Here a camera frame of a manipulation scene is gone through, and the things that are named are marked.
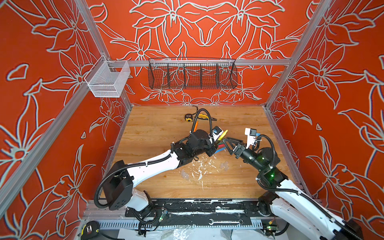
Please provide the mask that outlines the yellow marker pen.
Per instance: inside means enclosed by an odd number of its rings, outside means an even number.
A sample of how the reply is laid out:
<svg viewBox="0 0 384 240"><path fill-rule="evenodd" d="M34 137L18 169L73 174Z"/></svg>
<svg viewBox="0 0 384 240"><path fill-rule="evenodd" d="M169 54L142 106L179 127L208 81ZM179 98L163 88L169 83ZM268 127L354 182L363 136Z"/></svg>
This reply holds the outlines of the yellow marker pen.
<svg viewBox="0 0 384 240"><path fill-rule="evenodd" d="M228 130L225 130L221 135L220 137L218 138L218 141L220 142L227 134Z"/></svg>

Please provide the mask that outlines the orange marker pen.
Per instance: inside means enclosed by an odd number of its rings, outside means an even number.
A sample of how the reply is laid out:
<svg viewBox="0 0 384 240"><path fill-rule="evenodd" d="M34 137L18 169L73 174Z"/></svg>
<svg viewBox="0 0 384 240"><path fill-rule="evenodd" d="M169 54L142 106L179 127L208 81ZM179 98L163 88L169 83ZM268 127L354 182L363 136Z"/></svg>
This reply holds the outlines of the orange marker pen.
<svg viewBox="0 0 384 240"><path fill-rule="evenodd" d="M199 122L197 121L196 124L195 124L195 126L194 126L194 130L193 130L193 132L196 132L196 130L197 130L197 128L198 128L198 124L199 124Z"/></svg>

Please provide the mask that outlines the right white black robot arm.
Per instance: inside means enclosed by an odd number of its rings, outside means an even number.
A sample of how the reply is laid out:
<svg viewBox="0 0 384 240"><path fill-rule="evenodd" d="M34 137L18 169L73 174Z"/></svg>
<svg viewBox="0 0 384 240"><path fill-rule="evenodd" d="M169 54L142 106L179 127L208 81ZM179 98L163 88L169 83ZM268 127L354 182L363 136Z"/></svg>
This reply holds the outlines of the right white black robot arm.
<svg viewBox="0 0 384 240"><path fill-rule="evenodd" d="M310 240L364 238L359 224L346 221L324 208L277 168L280 159L268 136L255 137L253 147L232 138L223 139L223 143L231 155L258 171L256 181L266 190L258 200L261 215L283 219Z"/></svg>

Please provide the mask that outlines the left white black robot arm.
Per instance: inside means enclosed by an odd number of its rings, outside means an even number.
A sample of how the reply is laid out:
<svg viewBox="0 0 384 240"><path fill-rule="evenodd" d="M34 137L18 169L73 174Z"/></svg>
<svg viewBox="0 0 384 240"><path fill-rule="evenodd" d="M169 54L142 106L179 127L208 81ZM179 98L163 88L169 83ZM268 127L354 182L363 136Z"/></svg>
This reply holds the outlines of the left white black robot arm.
<svg viewBox="0 0 384 240"><path fill-rule="evenodd" d="M105 174L98 185L94 204L99 209L111 211L128 207L138 212L150 205L150 197L145 191L138 191L136 186L163 172L183 167L198 156L212 156L226 132L213 125L213 119L206 109L198 109L195 113L190 134L171 143L166 152L153 158L131 164L116 162Z"/></svg>

